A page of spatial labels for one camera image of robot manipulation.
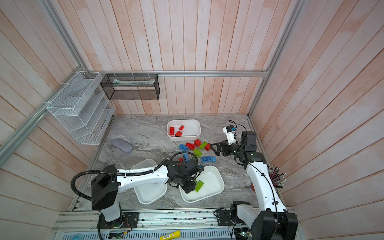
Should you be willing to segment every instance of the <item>green lego brick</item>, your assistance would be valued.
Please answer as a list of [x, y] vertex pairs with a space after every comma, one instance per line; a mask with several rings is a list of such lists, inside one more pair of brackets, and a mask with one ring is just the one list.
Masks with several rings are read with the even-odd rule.
[[199, 182], [197, 183], [197, 185], [195, 187], [195, 191], [198, 192], [203, 185], [204, 185], [204, 183], [199, 180]]
[[206, 146], [207, 144], [208, 144], [208, 143], [203, 142], [202, 144], [200, 144], [199, 148], [200, 148], [201, 150], [203, 150], [203, 148], [205, 148], [205, 146]]
[[199, 150], [194, 149], [193, 152], [196, 154], [196, 156], [201, 157], [203, 155]]

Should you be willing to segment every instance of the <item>yellow glue stick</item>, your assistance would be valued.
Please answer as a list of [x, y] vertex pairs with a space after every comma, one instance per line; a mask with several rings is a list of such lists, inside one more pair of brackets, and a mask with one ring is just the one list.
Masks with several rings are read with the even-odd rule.
[[178, 238], [180, 236], [181, 236], [180, 231], [176, 231], [176, 232], [173, 232], [173, 233], [170, 233], [170, 234], [167, 234], [165, 236], [160, 237], [160, 240], [170, 240], [170, 239]]

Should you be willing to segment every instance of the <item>wood panel wall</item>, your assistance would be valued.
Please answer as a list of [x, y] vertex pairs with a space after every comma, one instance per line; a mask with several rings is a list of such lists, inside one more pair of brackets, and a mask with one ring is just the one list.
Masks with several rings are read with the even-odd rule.
[[308, 1], [252, 120], [308, 239], [382, 239], [384, 1]]
[[[0, 0], [0, 145], [77, 66], [39, 1]], [[0, 169], [2, 236], [45, 239], [93, 154], [48, 115]]]
[[[90, 70], [263, 70], [297, 0], [52, 0]], [[247, 113], [258, 77], [160, 78], [117, 114]]]

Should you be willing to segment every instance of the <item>marble tabletop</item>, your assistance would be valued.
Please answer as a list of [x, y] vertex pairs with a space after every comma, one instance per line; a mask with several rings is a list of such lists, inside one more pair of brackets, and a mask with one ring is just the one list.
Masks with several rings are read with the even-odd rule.
[[[164, 158], [179, 152], [180, 143], [171, 141], [166, 133], [167, 123], [175, 119], [196, 119], [201, 125], [199, 140], [215, 143], [226, 140], [222, 128], [230, 125], [229, 120], [244, 125], [250, 130], [248, 117], [243, 114], [232, 115], [149, 115], [149, 116], [118, 116], [115, 118], [107, 139], [103, 145], [94, 169], [102, 170], [105, 166], [115, 164], [117, 169], [130, 169], [133, 165], [145, 160], [153, 159], [160, 163]], [[133, 145], [133, 151], [125, 154], [112, 146], [112, 141], [122, 138]], [[202, 150], [203, 156], [214, 156], [210, 150]], [[195, 203], [185, 202], [180, 190], [168, 186], [166, 194], [150, 205], [141, 204], [133, 189], [117, 195], [116, 200], [121, 208], [125, 209], [173, 209], [173, 208], [200, 208], [200, 207], [229, 207], [234, 200], [247, 201], [252, 206], [258, 206], [256, 194], [251, 189], [251, 180], [242, 166], [237, 165], [232, 156], [216, 156], [215, 166], [224, 180], [224, 191], [215, 196]], [[91, 180], [87, 183], [85, 194], [91, 195]], [[75, 211], [91, 210], [91, 202], [79, 198]]]

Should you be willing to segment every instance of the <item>white container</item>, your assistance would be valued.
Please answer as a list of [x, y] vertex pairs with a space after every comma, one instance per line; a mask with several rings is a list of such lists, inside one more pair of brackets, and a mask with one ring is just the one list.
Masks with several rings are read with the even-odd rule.
[[[135, 166], [131, 167], [131, 169], [139, 169], [145, 167], [154, 167], [157, 166], [156, 162], [153, 159], [146, 159], [142, 162], [139, 162]], [[142, 204], [152, 204], [159, 200], [162, 196], [165, 195], [168, 189], [167, 184], [158, 184], [151, 183], [145, 184], [138, 187], [133, 188], [135, 190], [137, 199]]]
[[[184, 129], [181, 130], [181, 137], [175, 137], [174, 135], [169, 135], [171, 127], [175, 127], [175, 134], [179, 131], [179, 127], [184, 126]], [[194, 141], [199, 138], [201, 134], [201, 127], [199, 121], [196, 119], [182, 119], [182, 120], [172, 120], [167, 124], [167, 135], [171, 141]]]
[[181, 197], [188, 203], [197, 202], [207, 197], [212, 197], [224, 190], [224, 181], [218, 169], [214, 166], [204, 167], [204, 171], [196, 179], [197, 182], [202, 181], [204, 185], [198, 192], [192, 191], [186, 194], [183, 188], [180, 189]]

